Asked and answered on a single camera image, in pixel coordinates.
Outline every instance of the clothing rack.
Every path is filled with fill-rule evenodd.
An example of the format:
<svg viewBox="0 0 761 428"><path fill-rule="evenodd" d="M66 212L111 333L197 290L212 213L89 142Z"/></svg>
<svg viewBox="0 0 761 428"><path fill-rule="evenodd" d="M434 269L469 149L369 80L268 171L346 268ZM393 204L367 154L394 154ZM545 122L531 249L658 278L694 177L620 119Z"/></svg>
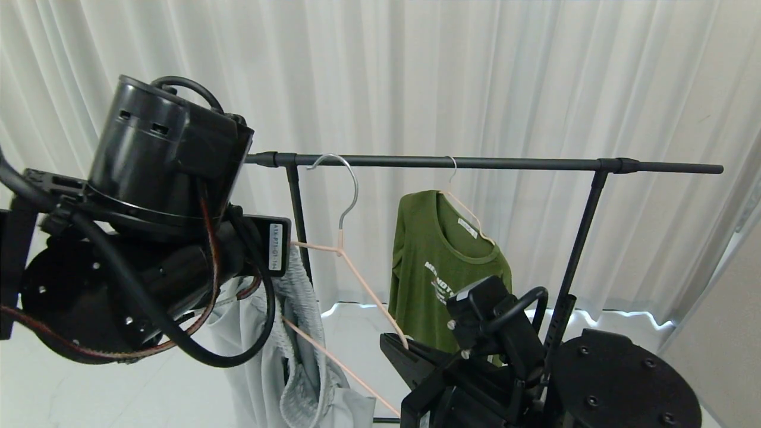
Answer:
<svg viewBox="0 0 761 428"><path fill-rule="evenodd" d="M552 320L544 340L547 352L545 367L562 340L568 320L576 301L571 292L571 284L581 252L587 240L597 203L605 187L608 174L630 174L635 172L678 172L688 174L721 174L724 167L716 164L684 164L671 162L640 162L629 158L599 159L536 159L536 158L452 158L448 156L375 156L375 155L341 155L352 167L382 168L457 168L464 169L498 169L498 170L543 170L543 171L594 171L587 205L576 233L576 239L565 268L565 275L560 286L560 293ZM301 189L298 183L298 166L312 165L320 155L299 155L297 153L262 152L246 157L247 164L258 164L268 168L285 168L288 185L291 189L294 221L298 240L307 242L307 230L304 226L304 208L301 204ZM337 159L326 159L320 165L343 166ZM301 259L312 280L309 253L301 248ZM399 423L396 418L375 418L376 423Z"/></svg>

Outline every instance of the brown wire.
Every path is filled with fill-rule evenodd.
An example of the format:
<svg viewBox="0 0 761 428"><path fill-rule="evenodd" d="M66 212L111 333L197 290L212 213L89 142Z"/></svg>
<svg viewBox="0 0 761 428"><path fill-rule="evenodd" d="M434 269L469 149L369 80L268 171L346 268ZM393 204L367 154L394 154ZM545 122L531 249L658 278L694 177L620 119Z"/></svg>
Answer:
<svg viewBox="0 0 761 428"><path fill-rule="evenodd" d="M217 300L217 297L219 296L220 260L219 260L219 249L218 249L217 237L214 235L214 226L212 225L212 219L211 219L211 216L209 215L209 208L206 205L206 199L204 197L201 197L200 203L201 203L201 211L203 212L203 220L204 220L204 225L206 228L206 234L209 239L209 247L212 253L212 297L209 299L209 304L206 306L201 316L196 320L196 322L193 323L193 325L191 325L187 330L185 330L185 333L188 335L191 335L197 332L198 329L201 328L203 323L205 323L206 320L209 319L209 315L212 314L212 310L214 309L214 304ZM11 318L13 318L15 321L20 322L26 328L29 328L30 330L36 333L42 334L45 337L52 338L55 341L60 342L64 346L88 356L97 356L97 357L108 358L113 360L135 359L135 358L143 358L146 356L155 355L157 353L164 352L165 350L169 350L176 346L174 342L172 342L171 340L168 340L154 347L150 347L144 350L139 350L134 352L128 352L128 353L115 353L115 352L107 352L107 351L101 351L101 350L93 350L88 347L83 347L82 345L77 345L76 343L71 342L65 337L57 334L47 324L29 316L29 314L26 314L23 311L20 311L16 308L12 308L6 305L0 305L0 311L7 314Z"/></svg>

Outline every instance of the clothes hanger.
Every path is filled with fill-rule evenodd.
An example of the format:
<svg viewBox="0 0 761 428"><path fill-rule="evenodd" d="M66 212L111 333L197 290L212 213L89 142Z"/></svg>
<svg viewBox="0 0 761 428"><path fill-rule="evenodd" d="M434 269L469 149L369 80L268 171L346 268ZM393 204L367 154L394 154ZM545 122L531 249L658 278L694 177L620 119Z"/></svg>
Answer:
<svg viewBox="0 0 761 428"><path fill-rule="evenodd" d="M326 158L336 158L339 161L341 161L341 163L343 163L346 166L346 168L349 169L349 173L352 175L352 180L354 181L354 199L352 200L351 205L349 205L349 207L345 209L344 212L341 214L341 217L339 218L339 221L338 221L338 245L336 247L327 247L325 245L308 244L306 242L298 242L298 241L292 241L291 244L296 245L298 247L311 248L313 250L329 251L332 253L336 253L338 257L341 257L343 260L345 260L346 264L349 266L349 269L352 271L352 273L354 273L354 276L357 277L357 280L359 280L359 283L362 284L362 286L365 288L365 291L368 292L373 302L375 302L375 305L377 306L378 310L384 315L384 317L386 317L386 319L393 326L393 329L396 331L396 334L399 336L400 340L402 341L402 345L404 346L404 349L408 350L409 344L407 343L407 338L404 336L402 329L393 319L393 317L388 312L388 310L386 310L386 308L383 306L383 303L381 303L381 300L372 291L367 281L365 281L365 278L362 278L362 275L359 273L357 268L352 263L352 259L349 258L349 256L346 254L346 252L343 249L343 219L346 217L346 214L349 214L349 211L351 211L354 208L354 205L357 204L357 198L359 198L359 182L357 181L357 177L354 175L354 170L352 170L352 166L341 156L334 155L333 153L327 153L317 158L317 160L310 167L307 167L307 171L317 168L317 166L320 163L322 163L322 161L324 161Z"/></svg>
<svg viewBox="0 0 761 428"><path fill-rule="evenodd" d="M497 244L494 242L493 239L483 234L483 231L481 229L481 220L479 220L479 218L475 214L473 214L473 211L470 211L470 209L467 206L465 206L464 203L460 202L460 200L452 193L452 179L454 178L455 175L457 175L457 161L454 160L452 156L447 156L447 157L452 160L452 163L454 163L454 172L449 177L449 189L446 192L439 190L439 193L449 196L452 200L454 200L454 202L462 206L465 209L465 211L467 211L468 214L470 214L474 219L476 219L476 225L478 226L479 236L483 239L486 239L493 246L496 246Z"/></svg>

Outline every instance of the white label sticker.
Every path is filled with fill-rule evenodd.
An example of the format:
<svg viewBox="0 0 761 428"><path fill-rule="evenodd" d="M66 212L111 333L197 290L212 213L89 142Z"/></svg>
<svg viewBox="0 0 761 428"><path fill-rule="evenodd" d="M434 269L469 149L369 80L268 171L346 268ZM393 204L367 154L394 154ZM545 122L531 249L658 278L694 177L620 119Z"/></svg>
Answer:
<svg viewBox="0 0 761 428"><path fill-rule="evenodd" d="M269 269L280 270L282 262L280 260L281 245L283 240L283 225L272 223L269 225Z"/></svg>
<svg viewBox="0 0 761 428"><path fill-rule="evenodd" d="M420 428L428 428L431 426L431 411L429 410L423 417L420 418Z"/></svg>
<svg viewBox="0 0 761 428"><path fill-rule="evenodd" d="M478 232L476 232L476 230L471 225L469 225L468 222L463 219L458 219L457 222L460 223L460 225L463 226L465 230L467 230L468 233L473 236L473 239L478 238Z"/></svg>

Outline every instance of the light gray garment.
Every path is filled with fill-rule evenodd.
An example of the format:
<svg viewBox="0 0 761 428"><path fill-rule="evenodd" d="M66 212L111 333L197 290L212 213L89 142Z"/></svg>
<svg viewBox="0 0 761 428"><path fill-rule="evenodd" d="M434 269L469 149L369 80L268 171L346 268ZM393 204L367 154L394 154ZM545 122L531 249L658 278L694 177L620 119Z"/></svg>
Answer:
<svg viewBox="0 0 761 428"><path fill-rule="evenodd" d="M317 298L298 251L290 251L288 271L273 278L279 297L272 333L248 363L226 369L237 425L268 428L371 428L375 399L349 389L343 371L283 324L285 313L316 342L325 344ZM234 295L229 287L221 299ZM264 286L250 297L215 308L209 328L218 352L247 350L266 318Z"/></svg>

